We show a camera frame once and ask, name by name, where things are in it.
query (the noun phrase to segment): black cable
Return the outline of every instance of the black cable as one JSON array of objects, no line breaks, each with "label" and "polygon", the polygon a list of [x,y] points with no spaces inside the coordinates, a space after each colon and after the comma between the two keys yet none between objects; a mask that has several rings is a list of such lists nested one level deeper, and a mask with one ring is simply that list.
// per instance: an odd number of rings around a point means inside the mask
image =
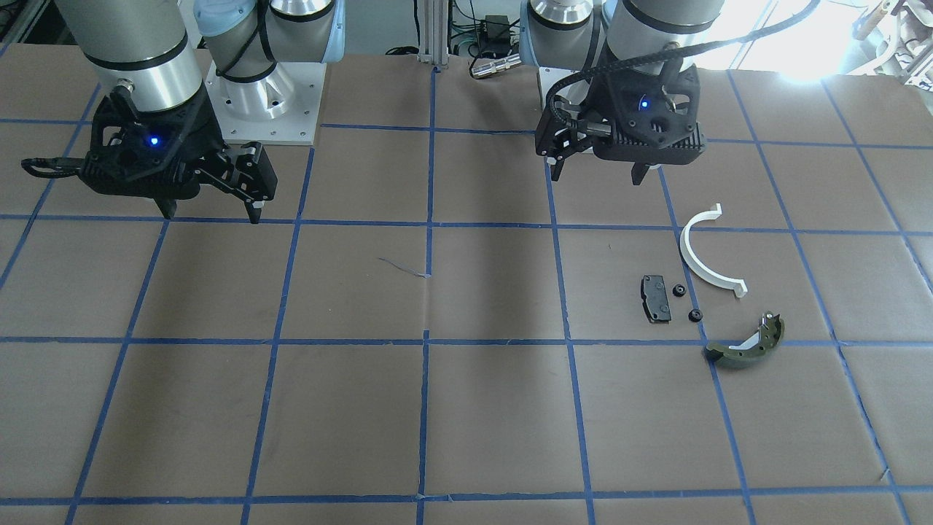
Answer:
[{"label": "black cable", "polygon": [[472,20],[472,21],[475,21],[475,22],[479,22],[478,20],[476,20],[476,19],[474,18],[474,17],[476,16],[476,13],[474,12],[472,17],[469,16],[469,15],[467,15],[467,14],[464,12],[464,10],[460,8],[460,5],[457,4],[457,0],[453,0],[453,6],[456,7],[458,11],[460,11],[460,14],[463,15],[463,17],[464,17],[465,19]]},{"label": "black cable", "polygon": [[477,47],[477,49],[479,49],[479,48],[480,48],[480,21],[476,20],[476,9],[473,8],[473,0],[469,0],[469,12],[473,13],[473,18],[472,18],[472,20],[476,23],[476,28],[475,28],[475,30],[476,30],[476,42],[477,42],[477,46],[476,46],[476,47]]},{"label": "black cable", "polygon": [[418,48],[415,48],[414,46],[398,46],[397,48],[391,48],[390,50],[386,51],[385,54],[387,55],[416,55],[419,52],[420,51],[418,50]]},{"label": "black cable", "polygon": [[[256,3],[256,9],[268,8],[267,2],[268,0],[258,0],[258,2]],[[246,41],[240,47],[240,50],[238,50],[236,55],[233,57],[233,60],[231,60],[230,63],[227,64],[227,67],[223,67],[223,68],[218,67],[216,71],[216,74],[218,77],[225,77],[230,72],[230,70],[233,69],[233,67],[235,67],[238,62],[240,62],[240,60],[243,58],[243,55],[246,54],[246,50],[248,50],[249,46],[253,43],[254,40],[256,40],[256,36],[259,35],[259,31],[262,30],[262,23],[264,23],[263,17],[257,16],[256,17],[256,29],[254,29],[253,33],[251,33],[249,38],[246,39]]]},{"label": "black cable", "polygon": [[[493,36],[492,38],[490,38],[490,42],[493,41],[493,40],[496,40],[496,39],[499,38],[500,36],[504,35],[506,31],[508,31],[508,32],[511,34],[512,28],[515,27],[515,25],[518,24],[520,21],[522,21],[522,19],[518,19],[518,20],[514,21],[513,23],[510,23],[508,26],[506,26],[505,29],[503,29],[502,31],[500,31],[496,36]],[[480,44],[479,44],[479,40],[477,40],[476,49],[477,49],[476,56],[473,57],[473,62],[470,63],[469,69],[468,69],[467,71],[469,72],[469,75],[470,75],[472,78],[474,78],[474,79],[476,79],[476,80],[482,80],[482,78],[473,77],[473,67],[476,65],[476,61],[478,61],[478,60],[480,59],[480,57],[482,56],[482,54],[486,51],[486,48],[485,48],[485,46],[481,48],[481,47],[480,47]]]},{"label": "black cable", "polygon": [[414,33],[418,35],[418,47],[421,47],[421,23],[418,21],[418,0],[414,0]]},{"label": "black cable", "polygon": [[548,110],[551,115],[563,126],[566,126],[572,132],[583,131],[580,129],[580,122],[575,121],[570,118],[570,114],[557,107],[557,92],[581,82],[582,80],[589,80],[600,75],[608,75],[610,73],[615,73],[617,71],[623,71],[626,69],[633,69],[635,67],[640,67],[642,65],[655,64],[657,62],[667,62],[670,60],[675,60],[678,58],[688,58],[691,56],[696,56],[702,53],[705,53],[710,50],[715,50],[718,48],[723,48],[732,44],[744,44],[745,42],[751,42],[752,40],[758,40],[768,35],[773,35],[784,31],[785,29],[796,25],[803,19],[810,16],[814,12],[816,7],[819,5],[820,0],[810,0],[810,3],[801,10],[801,12],[791,16],[790,18],[780,21],[775,25],[768,27],[762,27],[756,31],[752,31],[748,35],[739,36],[737,38],[731,38],[728,40],[717,40],[714,42],[706,42],[703,44],[696,44],[694,46],[687,46],[685,48],[675,48],[672,50],[664,50],[656,53],[651,53],[648,55],[637,56],[625,60],[617,60],[609,64],[597,65],[589,69],[584,69],[572,75],[568,75],[564,78],[561,78],[554,83],[553,86],[548,90],[548,94],[545,98],[548,103]]}]

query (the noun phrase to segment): white plastic arc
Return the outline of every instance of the white plastic arc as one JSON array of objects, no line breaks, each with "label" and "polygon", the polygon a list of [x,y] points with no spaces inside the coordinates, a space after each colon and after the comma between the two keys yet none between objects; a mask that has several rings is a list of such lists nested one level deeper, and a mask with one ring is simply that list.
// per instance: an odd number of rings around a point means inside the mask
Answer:
[{"label": "white plastic arc", "polygon": [[697,254],[693,251],[693,247],[690,245],[690,228],[692,228],[694,224],[704,220],[716,220],[720,216],[722,216],[722,205],[720,203],[716,203],[709,211],[694,215],[693,219],[687,222],[687,225],[684,226],[684,231],[680,234],[680,256],[684,258],[684,262],[687,263],[690,270],[693,270],[693,273],[699,278],[713,286],[732,290],[735,292],[735,296],[741,299],[748,293],[748,287],[745,285],[745,281],[743,279],[726,277],[714,272],[709,266],[700,261]]}]

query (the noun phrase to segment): metal mounting plate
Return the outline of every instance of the metal mounting plate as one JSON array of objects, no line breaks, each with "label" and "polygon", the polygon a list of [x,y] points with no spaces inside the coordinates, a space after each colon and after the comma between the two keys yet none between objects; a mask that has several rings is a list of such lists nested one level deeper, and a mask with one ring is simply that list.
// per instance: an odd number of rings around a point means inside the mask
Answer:
[{"label": "metal mounting plate", "polygon": [[284,115],[271,121],[245,121],[228,112],[224,95],[219,93],[216,64],[211,63],[205,83],[224,140],[228,143],[243,144],[255,140],[266,145],[313,146],[327,65],[281,63],[279,67],[283,67],[295,81],[298,100]]}]

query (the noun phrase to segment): power adapter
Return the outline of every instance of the power adapter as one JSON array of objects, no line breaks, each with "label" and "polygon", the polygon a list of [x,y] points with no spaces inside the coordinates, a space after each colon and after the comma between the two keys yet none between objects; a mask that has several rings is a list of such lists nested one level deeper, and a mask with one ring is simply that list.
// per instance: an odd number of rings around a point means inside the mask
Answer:
[{"label": "power adapter", "polygon": [[503,58],[512,50],[511,28],[505,15],[487,15],[480,22],[482,58]]}]

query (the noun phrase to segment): green curved part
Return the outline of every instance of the green curved part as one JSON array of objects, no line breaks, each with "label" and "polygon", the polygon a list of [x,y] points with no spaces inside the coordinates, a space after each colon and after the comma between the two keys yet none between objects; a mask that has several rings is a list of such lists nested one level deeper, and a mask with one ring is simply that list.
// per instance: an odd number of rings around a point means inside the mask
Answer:
[{"label": "green curved part", "polygon": [[756,333],[741,345],[732,347],[711,342],[703,349],[703,355],[717,366],[747,368],[770,356],[784,337],[784,321],[781,316],[765,312]]}]

